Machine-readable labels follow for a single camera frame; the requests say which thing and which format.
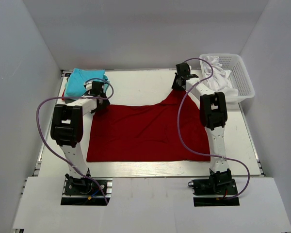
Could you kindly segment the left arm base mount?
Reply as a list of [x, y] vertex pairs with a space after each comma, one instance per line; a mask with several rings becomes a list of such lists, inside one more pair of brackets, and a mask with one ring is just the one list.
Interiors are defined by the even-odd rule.
[[62, 206], [106, 206], [107, 203], [100, 189], [103, 190], [107, 201], [112, 195], [112, 179], [97, 179], [93, 181], [77, 181], [65, 179], [61, 197]]

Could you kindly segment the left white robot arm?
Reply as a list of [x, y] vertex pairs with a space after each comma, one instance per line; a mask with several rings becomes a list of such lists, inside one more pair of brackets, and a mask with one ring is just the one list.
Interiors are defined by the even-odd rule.
[[78, 179], [76, 188], [83, 194], [89, 193], [93, 188], [93, 182], [84, 177], [90, 176], [90, 169], [81, 150], [83, 117], [110, 105], [104, 91], [105, 85], [108, 83], [101, 79], [88, 80], [84, 83], [84, 96], [54, 107], [50, 136], [63, 151], [68, 161], [70, 177]]

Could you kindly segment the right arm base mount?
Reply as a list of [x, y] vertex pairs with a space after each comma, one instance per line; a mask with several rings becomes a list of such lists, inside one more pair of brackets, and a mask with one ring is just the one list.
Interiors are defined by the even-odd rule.
[[229, 184], [220, 185], [216, 188], [209, 179], [195, 179], [188, 182], [193, 189], [194, 207], [220, 207], [239, 206], [239, 198], [229, 199], [238, 193], [234, 179]]

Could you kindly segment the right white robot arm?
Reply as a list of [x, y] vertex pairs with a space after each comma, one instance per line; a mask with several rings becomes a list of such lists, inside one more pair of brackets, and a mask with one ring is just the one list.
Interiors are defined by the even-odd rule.
[[199, 99], [199, 119], [207, 133], [210, 154], [210, 190], [216, 194], [222, 193], [231, 180], [231, 171], [226, 159], [224, 131], [227, 121], [226, 99], [223, 92], [214, 92], [197, 75], [191, 74], [190, 66], [186, 63], [176, 65], [173, 90], [192, 93]]

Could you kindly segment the dark red t-shirt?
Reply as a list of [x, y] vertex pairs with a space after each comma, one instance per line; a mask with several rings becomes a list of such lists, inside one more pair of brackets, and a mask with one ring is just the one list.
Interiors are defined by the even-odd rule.
[[171, 91], [154, 105], [109, 105], [94, 114], [88, 162], [209, 162], [196, 103]]

